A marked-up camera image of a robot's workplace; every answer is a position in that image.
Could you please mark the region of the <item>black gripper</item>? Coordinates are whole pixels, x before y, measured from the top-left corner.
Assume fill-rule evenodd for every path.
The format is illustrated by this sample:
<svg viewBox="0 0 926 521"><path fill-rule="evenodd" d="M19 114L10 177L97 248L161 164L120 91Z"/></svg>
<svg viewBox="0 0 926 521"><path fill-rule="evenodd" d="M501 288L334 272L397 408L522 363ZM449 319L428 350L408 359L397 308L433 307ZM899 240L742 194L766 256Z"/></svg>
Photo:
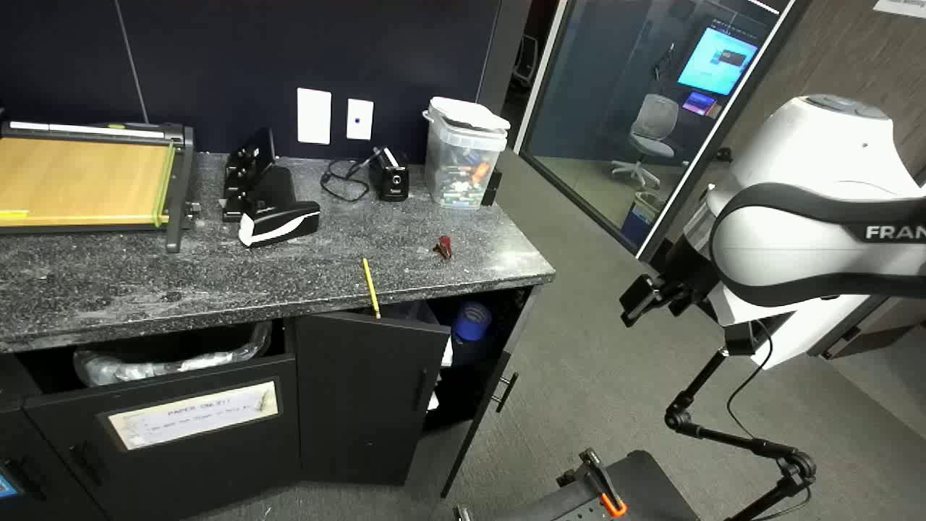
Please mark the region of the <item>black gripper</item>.
<svg viewBox="0 0 926 521"><path fill-rule="evenodd" d="M640 275L621 295L621 320L634 323L653 307L669 307L680 314L689 303L700 303L719 275L684 237L666 240L657 248L653 272Z"/></svg>

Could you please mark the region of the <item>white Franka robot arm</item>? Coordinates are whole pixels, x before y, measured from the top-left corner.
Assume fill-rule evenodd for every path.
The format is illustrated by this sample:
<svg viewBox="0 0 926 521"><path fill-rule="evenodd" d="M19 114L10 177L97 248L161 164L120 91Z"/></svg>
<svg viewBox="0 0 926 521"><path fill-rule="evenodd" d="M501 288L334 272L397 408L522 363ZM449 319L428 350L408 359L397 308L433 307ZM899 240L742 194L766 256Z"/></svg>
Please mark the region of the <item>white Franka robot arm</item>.
<svg viewBox="0 0 926 521"><path fill-rule="evenodd" d="M889 112L810 91L766 114L708 194L706 235L669 243L619 307L637 320L708 303L722 327L779 314L784 327L747 347L776 366L871 295L926 295L926 191Z"/></svg>

